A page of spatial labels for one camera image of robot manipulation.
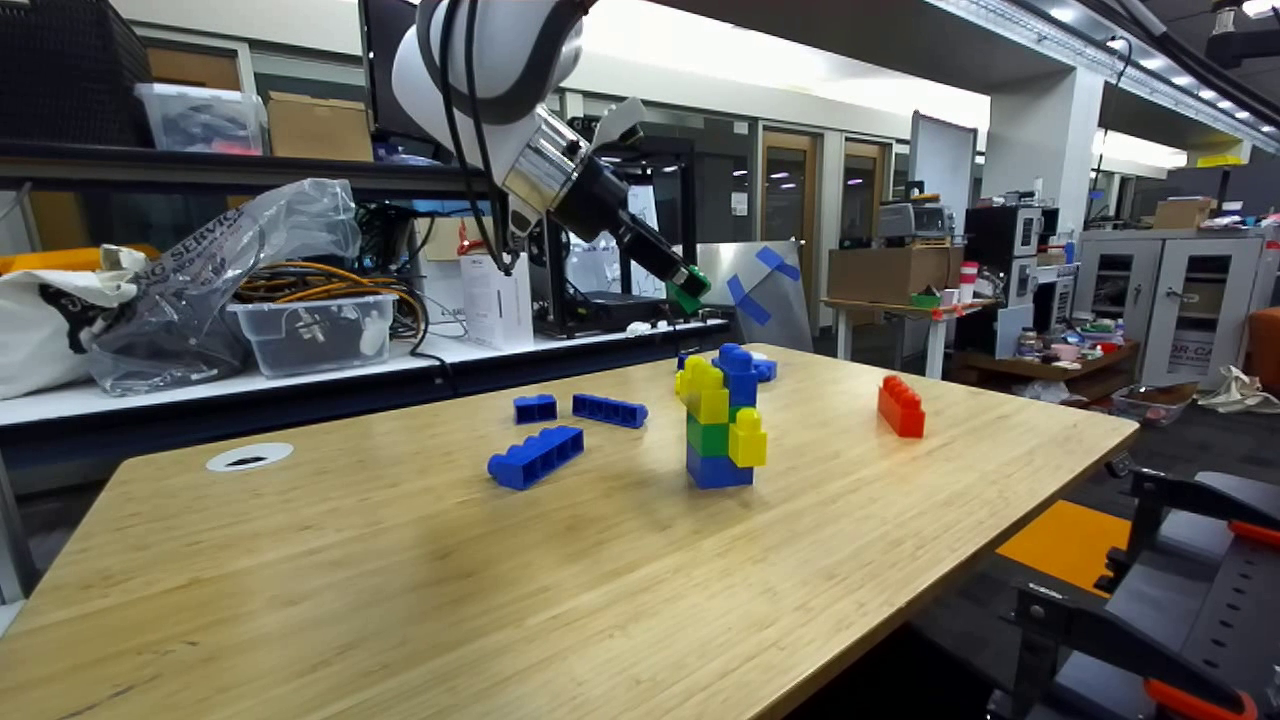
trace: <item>black cable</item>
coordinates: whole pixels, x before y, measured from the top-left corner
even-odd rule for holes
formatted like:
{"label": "black cable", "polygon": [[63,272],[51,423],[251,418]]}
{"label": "black cable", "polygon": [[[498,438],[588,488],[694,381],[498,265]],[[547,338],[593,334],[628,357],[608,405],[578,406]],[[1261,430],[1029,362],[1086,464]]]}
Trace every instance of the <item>black cable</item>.
{"label": "black cable", "polygon": [[434,216],[426,218],[423,240],[414,240],[411,251],[390,267],[390,274],[395,274],[404,265],[411,265],[411,260],[432,243],[432,234],[434,234]]}
{"label": "black cable", "polygon": [[[445,123],[448,123],[448,141],[450,141],[450,155],[461,158],[461,169],[469,169],[469,152],[462,152],[462,141],[461,141],[461,132],[456,132],[456,102],[450,102],[450,75],[448,75],[448,64],[450,64],[450,26],[456,26],[456,5],[461,0],[448,0],[448,7],[445,7],[445,25],[439,25],[439,99],[445,99]],[[503,272],[503,274],[511,274],[511,267],[493,251],[493,243],[486,243],[486,227],[484,227],[484,218],[478,218],[478,198],[474,198],[474,186],[470,186],[470,171],[462,171],[462,183],[469,183],[469,205],[470,205],[470,216],[474,216],[474,224],[478,224],[478,240],[484,240],[484,249],[486,249],[486,256],[493,256],[493,265]]]}
{"label": "black cable", "polygon": [[[495,192],[495,183],[493,183],[493,155],[486,155],[486,132],[484,132],[484,123],[478,123],[474,18],[478,18],[478,0],[469,0],[469,52],[462,52],[462,64],[469,64],[469,66],[462,66],[462,73],[469,73],[469,94],[470,94],[470,110],[469,110],[469,117],[470,117],[470,132],[474,132],[474,148],[478,148],[484,183],[486,183],[486,192]],[[470,216],[474,216],[474,227],[478,227],[478,240],[484,240],[484,249],[486,249],[486,256],[493,256],[493,265],[495,265],[503,274],[511,274],[517,260],[511,260],[511,265],[498,260],[503,249],[493,243],[493,234],[486,234],[474,205],[470,205]]]}

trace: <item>stacked blocks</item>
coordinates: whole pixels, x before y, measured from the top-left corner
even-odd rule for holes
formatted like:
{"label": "stacked blocks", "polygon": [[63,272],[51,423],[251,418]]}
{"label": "stacked blocks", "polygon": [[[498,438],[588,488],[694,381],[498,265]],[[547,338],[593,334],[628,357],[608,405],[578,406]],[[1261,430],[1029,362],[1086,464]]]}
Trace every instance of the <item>stacked blocks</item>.
{"label": "stacked blocks", "polygon": [[511,398],[517,423],[538,423],[538,418],[557,418],[557,397],[538,391],[538,397],[517,397]]}
{"label": "stacked blocks", "polygon": [[642,427],[649,406],[642,405],[628,405],[628,398],[612,398],[612,397],[575,391],[571,397],[571,414],[598,418],[598,423],[621,423],[621,427]]}
{"label": "stacked blocks", "polygon": [[557,423],[486,460],[486,475],[511,492],[532,488],[582,453],[582,430]]}
{"label": "stacked blocks", "polygon": [[885,375],[879,414],[895,437],[923,437],[923,398],[901,375]]}
{"label": "stacked blocks", "polygon": [[722,345],[715,359],[686,357],[677,372],[677,397],[686,406],[685,472],[694,488],[743,488],[767,456],[756,386],[762,372],[751,352]]}

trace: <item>metal frame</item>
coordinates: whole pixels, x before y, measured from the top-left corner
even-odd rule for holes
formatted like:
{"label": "metal frame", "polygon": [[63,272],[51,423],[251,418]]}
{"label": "metal frame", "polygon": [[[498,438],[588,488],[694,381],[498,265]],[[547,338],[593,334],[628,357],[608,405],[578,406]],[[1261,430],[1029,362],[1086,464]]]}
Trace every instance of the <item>metal frame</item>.
{"label": "metal frame", "polygon": [[28,532],[21,523],[4,453],[0,453],[0,602],[25,600],[32,574],[34,574],[34,565],[32,565]]}

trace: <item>cable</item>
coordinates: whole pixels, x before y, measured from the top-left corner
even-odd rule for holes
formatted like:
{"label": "cable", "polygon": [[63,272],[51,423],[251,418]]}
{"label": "cable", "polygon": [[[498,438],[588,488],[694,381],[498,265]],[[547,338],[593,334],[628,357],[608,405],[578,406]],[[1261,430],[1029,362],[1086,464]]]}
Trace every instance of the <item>cable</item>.
{"label": "cable", "polygon": [[[448,141],[450,141],[450,155],[461,158],[461,169],[469,169],[469,152],[462,152],[462,141],[461,141],[461,132],[456,132],[456,102],[450,102],[450,75],[448,75],[448,64],[450,64],[450,26],[456,26],[456,7],[461,7],[461,0],[448,0],[448,7],[445,7],[445,36],[439,36],[439,99],[445,99],[445,123],[448,123]],[[470,205],[470,216],[474,216],[474,224],[478,224],[478,240],[484,240],[484,249],[486,249],[486,256],[493,256],[493,265],[503,272],[503,274],[511,274],[511,265],[503,265],[495,251],[493,251],[493,240],[486,240],[486,227],[484,227],[484,218],[478,218],[478,205],[474,205],[474,186],[470,186],[470,171],[462,171],[462,183],[469,183],[469,205]]]}
{"label": "cable", "polygon": [[[474,132],[484,178],[486,178],[486,186],[495,192],[495,183],[493,183],[493,155],[486,155],[486,132],[484,132],[484,123],[478,123],[478,110],[474,110],[474,102],[478,102],[478,86],[474,86],[474,18],[478,18],[478,0],[469,0],[469,52],[462,52],[462,64],[469,64],[469,66],[462,66],[462,73],[469,73],[469,94],[470,94],[470,132]],[[495,260],[495,251],[503,251],[503,249],[493,243],[493,234],[486,234],[474,205],[470,205],[470,216],[474,216],[474,227],[478,227],[478,240],[484,240],[486,256]]]}

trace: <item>cardboard box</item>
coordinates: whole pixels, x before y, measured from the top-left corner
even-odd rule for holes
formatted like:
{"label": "cardboard box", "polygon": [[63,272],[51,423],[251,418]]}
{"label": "cardboard box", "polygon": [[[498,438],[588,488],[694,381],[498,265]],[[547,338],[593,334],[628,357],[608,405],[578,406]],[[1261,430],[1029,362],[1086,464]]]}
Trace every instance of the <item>cardboard box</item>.
{"label": "cardboard box", "polygon": [[904,303],[929,287],[950,287],[959,249],[857,249],[828,251],[828,301]]}
{"label": "cardboard box", "polygon": [[347,99],[271,94],[271,155],[296,158],[371,158],[367,110]]}
{"label": "cardboard box", "polygon": [[241,92],[241,66],[230,52],[150,43],[149,64],[156,82],[195,82],[195,86]]}
{"label": "cardboard box", "polygon": [[1150,227],[1200,227],[1210,210],[1210,195],[1167,195],[1157,205]]}

